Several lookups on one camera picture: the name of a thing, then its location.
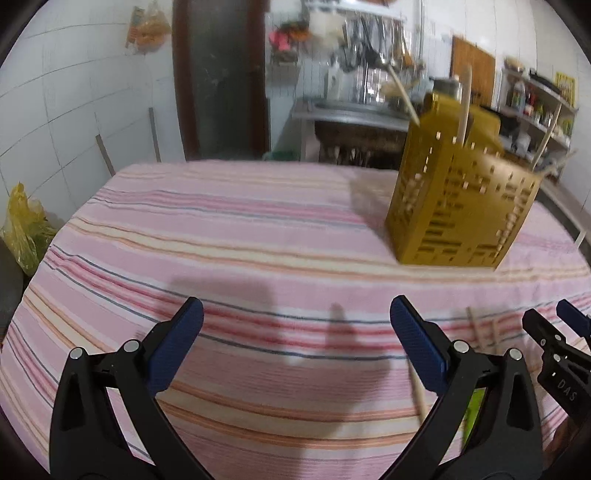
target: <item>wooden board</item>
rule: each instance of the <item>wooden board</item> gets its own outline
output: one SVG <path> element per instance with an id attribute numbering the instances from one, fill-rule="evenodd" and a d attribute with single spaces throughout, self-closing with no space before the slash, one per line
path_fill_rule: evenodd
<path id="1" fill-rule="evenodd" d="M 472 103 L 491 106 L 495 58 L 463 38 L 453 37 L 452 76 L 462 75 L 465 65 L 472 66 Z"/>

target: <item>striped tablecloth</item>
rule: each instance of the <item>striped tablecloth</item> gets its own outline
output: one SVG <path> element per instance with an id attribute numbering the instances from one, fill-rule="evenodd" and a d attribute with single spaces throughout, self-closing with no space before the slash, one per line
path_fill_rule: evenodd
<path id="1" fill-rule="evenodd" d="M 451 338 L 540 351 L 521 316 L 591 306 L 591 273 L 541 206 L 495 271 L 398 265 L 383 222 L 396 173 L 304 164 L 138 165 L 59 232 L 27 289 L 0 359 L 0 404 L 48 465 L 66 356 L 142 339 L 188 296 L 201 335 L 160 404 L 218 480 L 379 478 L 418 428 L 405 353 L 389 323 L 405 294 Z M 538 389 L 545 441 L 563 412 Z M 121 399 L 128 443 L 146 457 Z"/>

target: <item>wooden stick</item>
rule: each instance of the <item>wooden stick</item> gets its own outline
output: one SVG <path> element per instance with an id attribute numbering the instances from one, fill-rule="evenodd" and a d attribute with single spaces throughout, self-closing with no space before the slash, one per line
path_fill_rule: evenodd
<path id="1" fill-rule="evenodd" d="M 396 75 L 396 72 L 394 71 L 394 69 L 392 68 L 391 65 L 388 65 L 388 73 L 394 79 L 394 82 L 396 83 L 398 90 L 400 90 L 400 96 L 404 100 L 404 103 L 406 104 L 406 107 L 408 108 L 408 111 L 410 112 L 411 119 L 417 125 L 420 125 L 421 121 L 418 119 L 417 111 L 414 109 L 413 103 L 410 101 L 410 98 L 408 97 L 408 94 L 406 93 L 406 90 L 404 89 L 404 85 L 402 85 L 402 82 L 398 78 L 398 75 Z"/>
<path id="2" fill-rule="evenodd" d="M 478 348 L 480 349 L 480 351 L 482 351 L 482 353 L 486 353 L 486 350 L 487 350 L 486 340 L 484 340 L 484 336 L 482 334 L 482 327 L 474 318 L 474 315 L 472 314 L 472 309 L 470 307 L 468 307 L 466 309 L 466 313 L 468 315 L 468 319 L 470 320 L 470 324 L 472 324 L 472 329 L 474 330 L 474 333 L 476 334 L 476 341 L 478 342 Z"/>
<path id="3" fill-rule="evenodd" d="M 408 371 L 410 372 L 410 381 L 413 387 L 414 405 L 418 407 L 418 418 L 421 421 L 421 425 L 429 415 L 429 407 L 427 406 L 427 400 L 425 399 L 425 387 L 423 382 L 418 377 L 417 371 L 414 369 L 413 364 L 408 358 Z"/>
<path id="4" fill-rule="evenodd" d="M 156 133 L 156 118 L 154 117 L 154 107 L 148 108 L 148 116 L 150 117 L 150 127 L 152 128 L 152 142 L 154 143 L 154 153 L 156 153 L 156 162 L 162 163 L 160 157 L 160 147 L 158 146 L 158 134 Z"/>
<path id="5" fill-rule="evenodd" d="M 502 355 L 503 352 L 501 352 L 501 337 L 499 335 L 499 326 L 496 324 L 496 319 L 492 319 L 491 324 L 492 324 L 492 338 L 493 338 L 493 341 L 495 342 L 495 344 L 494 344 L 495 354 Z"/>
<path id="6" fill-rule="evenodd" d="M 558 106 L 556 107 L 556 110 L 554 111 L 554 118 L 552 119 L 552 124 L 550 125 L 548 131 L 544 135 L 544 138 L 542 139 L 542 143 L 538 147 L 538 151 L 535 153 L 534 158 L 532 159 L 534 166 L 531 167 L 531 171 L 535 171 L 536 165 L 538 164 L 538 162 L 540 161 L 540 158 L 544 154 L 544 150 L 546 149 L 546 146 L 548 146 L 548 142 L 550 141 L 550 137 L 552 137 L 552 133 L 554 133 L 554 128 L 556 128 L 556 123 L 558 123 L 558 116 L 560 115 L 561 108 L 562 108 L 562 103 L 559 103 Z"/>
<path id="7" fill-rule="evenodd" d="M 98 134 L 95 137 L 96 143 L 99 146 L 100 154 L 103 155 L 103 160 L 107 164 L 107 169 L 112 177 L 115 176 L 115 169 L 113 168 L 113 162 L 109 158 L 109 154 L 107 153 L 107 149 L 105 148 L 105 143 L 103 142 L 103 138 Z"/>
<path id="8" fill-rule="evenodd" d="M 472 97 L 472 66 L 466 65 L 462 73 L 462 113 L 457 126 L 456 142 L 464 145 L 466 142 L 466 131 L 468 129 L 468 117 L 470 116 L 470 99 Z"/>

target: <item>table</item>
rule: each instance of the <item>table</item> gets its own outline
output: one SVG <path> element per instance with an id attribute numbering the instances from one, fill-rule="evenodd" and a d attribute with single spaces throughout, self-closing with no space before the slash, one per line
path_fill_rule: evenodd
<path id="1" fill-rule="evenodd" d="M 388 318 L 405 294 L 452 338 L 492 342 L 535 373 L 521 316 L 591 307 L 591 272 L 535 204 L 496 271 L 399 265 L 384 231 L 397 174 L 313 164 L 202 161 L 118 173 L 58 233 L 0 358 L 0 405 L 47 467 L 66 356 L 142 339 L 188 296 L 203 330 L 160 405 L 217 479 L 379 478 L 418 428 L 408 364 Z M 564 419 L 537 388 L 547 443 Z M 113 407 L 132 451 L 147 453 Z M 459 450 L 459 440 L 450 450 Z"/>

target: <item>yellow plastic basket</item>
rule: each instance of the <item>yellow plastic basket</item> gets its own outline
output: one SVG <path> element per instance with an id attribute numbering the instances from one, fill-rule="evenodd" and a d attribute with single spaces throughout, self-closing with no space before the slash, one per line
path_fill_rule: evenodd
<path id="1" fill-rule="evenodd" d="M 402 264 L 493 267 L 503 260 L 530 211 L 541 176 L 502 158 L 500 120 L 470 107 L 469 134 L 456 142 L 460 104 L 427 99 L 411 123 L 386 219 Z"/>

